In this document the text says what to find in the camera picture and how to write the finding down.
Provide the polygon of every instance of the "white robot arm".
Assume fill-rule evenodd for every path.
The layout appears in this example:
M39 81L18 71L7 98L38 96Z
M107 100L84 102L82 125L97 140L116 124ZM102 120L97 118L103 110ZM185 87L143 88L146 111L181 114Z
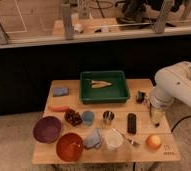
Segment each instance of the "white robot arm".
M165 110L177 98L191 107L191 63L180 62L160 69L149 100L152 108Z

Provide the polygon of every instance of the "wall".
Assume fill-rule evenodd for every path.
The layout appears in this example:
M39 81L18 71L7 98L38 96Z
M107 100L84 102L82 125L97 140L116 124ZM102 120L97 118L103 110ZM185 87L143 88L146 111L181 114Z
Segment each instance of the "wall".
M153 79L183 60L191 61L191 36L0 49L0 114L43 110L51 81L79 79L81 71Z

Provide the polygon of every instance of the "floor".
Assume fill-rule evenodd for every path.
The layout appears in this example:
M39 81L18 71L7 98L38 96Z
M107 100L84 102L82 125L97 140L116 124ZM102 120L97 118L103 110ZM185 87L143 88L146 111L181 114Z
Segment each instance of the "floor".
M101 3L101 7L112 5L111 8L104 9L105 17L120 17L122 5L114 7L117 0L108 0L107 3ZM8 33L10 39L37 38L52 34L54 22L61 18L60 10L61 0L0 0L0 22L4 30ZM90 13L93 18L101 18L97 4L93 0L88 0ZM182 8L171 13L169 21L174 25L191 25L191 13L185 22L180 22L179 18L183 12ZM157 16L159 13L151 10L147 6L146 15L149 18Z
M167 111L172 127L183 116L191 115L191 109L180 101ZM32 130L42 112L0 116L0 171L52 171L46 165L31 164L35 140ZM157 171L191 171L191 118L182 121L173 132L181 153L181 161L161 163ZM144 171L151 163L137 163L136 170ZM64 165L62 171L130 171L132 163Z

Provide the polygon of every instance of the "apple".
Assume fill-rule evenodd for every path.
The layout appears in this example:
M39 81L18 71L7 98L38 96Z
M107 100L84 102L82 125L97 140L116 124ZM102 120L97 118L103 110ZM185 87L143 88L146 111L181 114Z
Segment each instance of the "apple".
M146 144L149 148L153 150L157 150L161 147L162 141L161 138L158 135L151 134L146 139Z

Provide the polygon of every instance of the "black remote control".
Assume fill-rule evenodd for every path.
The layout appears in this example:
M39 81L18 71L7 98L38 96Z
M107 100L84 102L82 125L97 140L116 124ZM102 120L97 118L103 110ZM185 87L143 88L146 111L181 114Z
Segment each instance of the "black remote control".
M127 116L127 132L136 134L136 115L134 113L129 113Z

